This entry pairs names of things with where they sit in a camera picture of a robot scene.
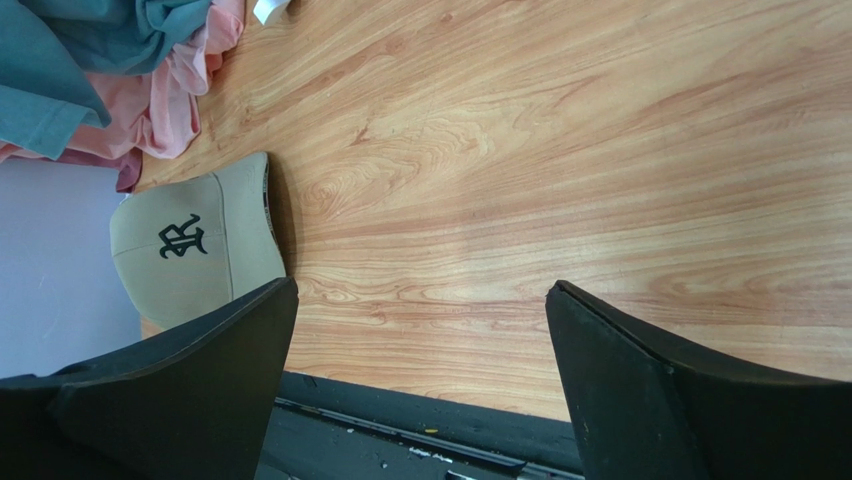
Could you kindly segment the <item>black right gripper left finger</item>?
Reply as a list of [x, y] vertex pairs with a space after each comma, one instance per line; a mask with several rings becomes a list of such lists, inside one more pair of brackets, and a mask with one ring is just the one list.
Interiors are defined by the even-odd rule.
[[250, 479], [298, 309], [292, 278], [111, 353], [1, 382], [5, 479]]

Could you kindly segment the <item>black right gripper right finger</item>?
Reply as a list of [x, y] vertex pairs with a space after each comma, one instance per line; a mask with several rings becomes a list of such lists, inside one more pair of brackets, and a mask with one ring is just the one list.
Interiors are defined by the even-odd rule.
[[847, 479], [851, 386], [742, 360], [560, 280], [545, 302], [589, 479]]

